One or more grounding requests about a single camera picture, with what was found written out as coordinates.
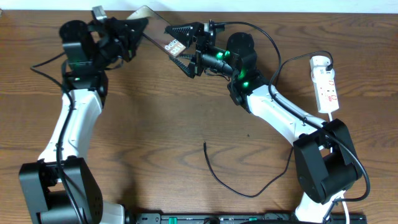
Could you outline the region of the white power strip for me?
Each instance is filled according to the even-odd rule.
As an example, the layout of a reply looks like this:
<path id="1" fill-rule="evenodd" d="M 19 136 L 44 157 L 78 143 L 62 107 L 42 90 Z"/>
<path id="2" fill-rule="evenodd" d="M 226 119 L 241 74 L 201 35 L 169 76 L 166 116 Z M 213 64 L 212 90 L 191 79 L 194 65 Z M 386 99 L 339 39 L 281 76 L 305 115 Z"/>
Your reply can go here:
<path id="1" fill-rule="evenodd" d="M 331 65 L 331 60 L 328 57 L 316 55 L 310 59 L 310 68 L 322 66 L 327 67 Z M 313 83 L 315 96 L 317 101 L 317 108 L 319 113 L 332 113 L 339 109 L 338 96 L 336 92 L 335 80 L 328 80 L 320 83 Z"/>

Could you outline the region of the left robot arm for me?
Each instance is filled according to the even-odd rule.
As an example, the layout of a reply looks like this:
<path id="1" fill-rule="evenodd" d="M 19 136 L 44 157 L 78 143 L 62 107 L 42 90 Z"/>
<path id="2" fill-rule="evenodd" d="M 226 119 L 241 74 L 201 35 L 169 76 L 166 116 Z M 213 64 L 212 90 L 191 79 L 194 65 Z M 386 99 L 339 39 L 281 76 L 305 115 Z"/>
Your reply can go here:
<path id="1" fill-rule="evenodd" d="M 62 110 L 39 158 L 19 171 L 33 223 L 134 223 L 124 205 L 104 201 L 86 156 L 108 94 L 106 73 L 133 59 L 147 23 L 96 16 L 61 26 Z"/>

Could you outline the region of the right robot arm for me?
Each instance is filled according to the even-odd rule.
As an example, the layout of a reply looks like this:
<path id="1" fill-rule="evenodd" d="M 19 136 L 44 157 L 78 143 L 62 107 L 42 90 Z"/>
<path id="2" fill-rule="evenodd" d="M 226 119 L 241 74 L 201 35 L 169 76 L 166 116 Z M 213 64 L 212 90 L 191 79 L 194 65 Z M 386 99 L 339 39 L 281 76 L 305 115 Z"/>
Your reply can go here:
<path id="1" fill-rule="evenodd" d="M 269 123 L 291 144 L 289 157 L 295 161 L 303 197 L 289 222 L 337 223 L 334 206 L 346 204 L 345 192 L 368 178 L 347 126 L 339 119 L 312 116 L 282 96 L 276 89 L 278 76 L 266 79 L 257 68 L 252 35 L 234 33 L 225 49 L 217 47 L 216 35 L 224 27 L 214 21 L 167 26 L 165 33 L 173 43 L 195 46 L 194 54 L 172 52 L 171 61 L 190 78 L 206 73 L 227 79 L 234 103 Z"/>

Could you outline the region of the white USB charger adapter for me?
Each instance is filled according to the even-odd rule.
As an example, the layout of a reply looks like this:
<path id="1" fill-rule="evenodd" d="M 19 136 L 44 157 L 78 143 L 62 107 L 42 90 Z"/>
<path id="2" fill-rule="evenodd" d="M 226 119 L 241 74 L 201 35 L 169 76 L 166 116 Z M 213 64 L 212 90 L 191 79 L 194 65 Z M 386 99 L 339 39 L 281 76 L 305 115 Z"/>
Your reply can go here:
<path id="1" fill-rule="evenodd" d="M 322 67 L 322 66 L 317 66 L 312 68 L 311 79 L 314 83 L 333 80 L 334 77 L 335 77 L 335 71 L 333 69 L 327 70 L 327 67 Z"/>

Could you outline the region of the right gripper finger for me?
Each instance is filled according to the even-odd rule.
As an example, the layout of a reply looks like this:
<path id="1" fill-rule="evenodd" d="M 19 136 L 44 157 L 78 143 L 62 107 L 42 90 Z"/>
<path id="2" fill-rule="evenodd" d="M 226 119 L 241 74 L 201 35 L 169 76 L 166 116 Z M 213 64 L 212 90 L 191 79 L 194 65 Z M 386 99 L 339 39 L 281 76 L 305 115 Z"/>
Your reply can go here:
<path id="1" fill-rule="evenodd" d="M 180 59 L 187 59 L 191 60 L 194 57 L 193 54 L 180 54 L 176 57 L 170 56 L 169 59 L 176 64 L 176 66 L 181 69 L 181 71 L 186 74 L 187 77 L 189 78 L 194 78 L 195 73 L 188 67 L 188 65 L 185 65 Z"/>
<path id="2" fill-rule="evenodd" d="M 165 33 L 171 35 L 185 47 L 189 47 L 197 40 L 199 35 L 202 35 L 202 23 L 192 22 L 178 26 L 167 26 Z"/>

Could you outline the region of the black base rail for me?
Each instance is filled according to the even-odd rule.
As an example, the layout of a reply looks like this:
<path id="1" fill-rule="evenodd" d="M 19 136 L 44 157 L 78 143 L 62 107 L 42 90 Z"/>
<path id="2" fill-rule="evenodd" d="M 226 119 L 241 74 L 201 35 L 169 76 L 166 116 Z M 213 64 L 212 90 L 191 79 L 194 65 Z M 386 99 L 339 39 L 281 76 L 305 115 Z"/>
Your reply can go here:
<path id="1" fill-rule="evenodd" d="M 140 213 L 137 224 L 238 224 L 238 223 L 310 223 L 288 213 L 265 214 L 159 214 Z"/>

